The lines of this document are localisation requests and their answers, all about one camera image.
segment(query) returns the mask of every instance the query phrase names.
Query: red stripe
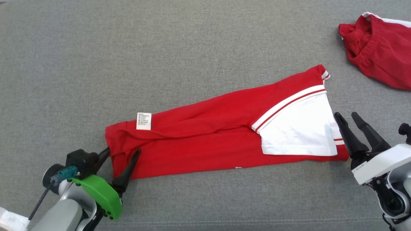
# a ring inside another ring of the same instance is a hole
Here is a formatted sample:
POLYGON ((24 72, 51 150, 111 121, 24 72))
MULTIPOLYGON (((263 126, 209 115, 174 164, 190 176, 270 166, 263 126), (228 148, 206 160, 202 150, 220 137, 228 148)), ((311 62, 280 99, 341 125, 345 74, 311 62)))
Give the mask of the red stripe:
POLYGON ((317 93, 317 92, 321 92, 321 91, 325 91, 325 89, 313 91, 313 92, 311 92, 311 93, 305 94, 305 95, 303 95, 303 96, 298 97, 297 99, 294 99, 294 100, 288 102, 286 105, 284 105, 283 107, 281 107, 280 109, 278 109, 276 112, 274 112, 272 115, 270 115, 270 117, 268 117, 264 122, 262 122, 262 123, 260 124, 260 126, 258 126, 258 127, 256 128, 256 131, 257 131, 264 123, 266 123, 271 117, 273 117, 275 114, 277 114, 279 111, 281 111, 283 108, 285 108, 286 106, 288 106, 288 105, 291 104, 292 102, 294 102, 294 101, 296 101, 296 100, 299 100, 299 99, 301 99, 301 98, 303 98, 303 97, 306 97, 306 96, 308 96, 308 95, 311 95, 311 94, 314 94, 314 93, 317 93))

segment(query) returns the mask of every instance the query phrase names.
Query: elastic waistband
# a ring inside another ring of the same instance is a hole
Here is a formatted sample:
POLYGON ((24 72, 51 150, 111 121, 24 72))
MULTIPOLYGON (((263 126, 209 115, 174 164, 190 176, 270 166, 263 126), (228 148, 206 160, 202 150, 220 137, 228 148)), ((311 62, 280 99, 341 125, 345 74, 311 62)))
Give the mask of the elastic waistband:
POLYGON ((352 24, 340 24, 338 26, 339 34, 344 39, 344 43, 350 43, 358 40, 361 36, 364 35, 364 32, 359 30, 357 27, 359 25, 364 25, 365 23, 371 23, 371 38, 362 51, 353 56, 350 52, 347 51, 348 59, 355 65, 358 66, 364 61, 370 54, 375 50, 378 45, 378 40, 380 37, 380 25, 383 21, 373 14, 368 15, 367 18, 360 16, 355 24, 355 29, 352 31, 352 24))

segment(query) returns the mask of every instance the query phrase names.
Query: cable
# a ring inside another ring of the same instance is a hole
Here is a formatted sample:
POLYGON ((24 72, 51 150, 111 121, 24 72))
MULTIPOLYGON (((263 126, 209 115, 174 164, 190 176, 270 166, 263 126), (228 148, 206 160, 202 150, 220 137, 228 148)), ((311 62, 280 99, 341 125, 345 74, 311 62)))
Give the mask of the cable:
POLYGON ((390 226, 390 231, 395 231, 395 228, 387 221, 387 218, 385 217, 385 213, 383 213, 383 220, 390 226))
POLYGON ((43 202, 44 198, 46 197, 46 194, 49 192, 53 184, 54 184, 54 180, 50 181, 50 184, 47 186, 46 190, 43 192, 43 195, 40 197, 40 200, 37 202, 37 205, 34 207, 33 211, 31 212, 31 215, 28 218, 29 221, 31 221, 34 214, 37 212, 37 209, 39 209, 40 204, 43 202))

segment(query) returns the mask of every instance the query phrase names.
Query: green plastic part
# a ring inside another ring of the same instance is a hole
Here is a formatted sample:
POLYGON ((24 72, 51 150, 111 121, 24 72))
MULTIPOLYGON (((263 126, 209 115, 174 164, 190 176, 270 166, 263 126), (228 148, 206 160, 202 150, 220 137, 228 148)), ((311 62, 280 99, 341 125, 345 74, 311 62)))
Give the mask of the green plastic part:
POLYGON ((117 220, 123 211, 118 193, 103 178, 90 175, 83 180, 72 178, 74 183, 81 184, 87 192, 105 211, 108 217, 117 220))

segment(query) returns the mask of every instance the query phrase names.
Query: white trim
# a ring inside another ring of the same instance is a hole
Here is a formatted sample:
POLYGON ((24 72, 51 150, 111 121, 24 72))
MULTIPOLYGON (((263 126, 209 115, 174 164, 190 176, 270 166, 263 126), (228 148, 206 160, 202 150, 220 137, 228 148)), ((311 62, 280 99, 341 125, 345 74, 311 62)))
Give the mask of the white trim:
MULTIPOLYGON (((261 116, 261 117, 251 126, 252 129, 253 129, 254 131, 256 131, 256 129, 257 129, 262 123, 264 123, 265 120, 267 120, 267 119, 268 119, 270 116, 272 116, 276 111, 278 111, 280 108, 284 107, 285 105, 289 104, 289 103, 292 102, 293 100, 296 100, 297 98, 299 98, 299 97, 301 97, 301 96, 303 96, 303 95, 306 95, 306 94, 309 94, 309 93, 311 93, 311 92, 315 92, 315 91, 318 91, 318 90, 325 90, 324 85, 316 85, 316 86, 309 87, 309 88, 307 88, 307 89, 304 89, 304 90, 302 90, 302 91, 300 91, 300 92, 298 92, 298 93, 296 93, 296 94, 293 94, 292 96, 284 99, 284 100, 281 101, 280 103, 278 103, 278 104, 274 105, 272 108, 270 108, 266 113, 264 113, 264 115, 261 116)), ((325 93, 326 93, 326 91, 321 91, 321 92, 313 93, 313 94, 311 94, 311 95, 307 95, 307 96, 305 96, 305 97, 303 97, 303 98, 301 98, 301 99, 299 99, 299 100, 296 100, 296 101, 294 101, 293 103, 287 105, 287 106, 284 107, 281 111, 283 111, 283 110, 287 109, 288 107, 290 107, 291 105, 294 105, 295 103, 298 103, 298 102, 300 102, 300 101, 302 101, 302 100, 305 100, 305 99, 307 99, 307 98, 309 98, 309 97, 311 97, 311 96, 319 95, 319 94, 325 94, 325 93)), ((274 116, 271 117, 269 120, 267 120, 267 121, 265 122, 265 125, 266 125, 267 123, 269 123, 271 120, 273 120, 273 119, 274 119, 278 114, 280 114, 280 113, 281 113, 281 112, 279 111, 276 115, 274 115, 274 116)))
POLYGON ((261 146, 263 154, 278 155, 274 153, 286 153, 286 155, 308 155, 308 156, 336 156, 338 153, 331 152, 328 147, 311 147, 311 146, 297 146, 297 147, 281 147, 281 146, 261 146))
POLYGON ((321 76, 323 77, 324 80, 329 79, 331 77, 328 71, 325 71, 321 76))
POLYGON ((378 15, 375 15, 375 14, 370 13, 370 12, 364 12, 364 13, 362 14, 362 16, 363 16, 364 18, 368 18, 370 15, 374 15, 376 18, 379 18, 379 19, 383 20, 383 21, 386 22, 386 23, 396 23, 396 24, 401 24, 401 25, 403 25, 403 26, 406 26, 406 27, 408 27, 408 28, 411 28, 411 22, 408 22, 408 21, 397 20, 397 19, 389 19, 389 18, 381 18, 381 17, 379 17, 378 15))
POLYGON ((336 140, 336 141, 334 141, 335 142, 335 145, 342 145, 342 144, 344 144, 344 140, 336 140))

